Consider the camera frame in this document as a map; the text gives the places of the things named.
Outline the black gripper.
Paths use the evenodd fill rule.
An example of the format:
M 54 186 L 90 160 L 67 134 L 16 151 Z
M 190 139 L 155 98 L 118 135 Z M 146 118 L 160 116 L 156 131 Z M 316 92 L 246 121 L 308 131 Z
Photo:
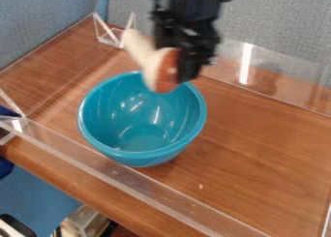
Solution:
M 150 18 L 155 47 L 178 47 L 178 80 L 198 78 L 202 67 L 211 64 L 220 43 L 214 22 L 220 15 L 222 0 L 152 0 Z

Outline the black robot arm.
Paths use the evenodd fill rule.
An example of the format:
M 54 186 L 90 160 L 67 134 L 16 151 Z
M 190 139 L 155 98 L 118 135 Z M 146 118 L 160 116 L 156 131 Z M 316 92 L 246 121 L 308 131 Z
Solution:
M 198 78 L 200 69 L 212 64 L 222 41 L 214 22 L 223 0 L 152 0 L 155 46 L 179 51 L 176 80 Z

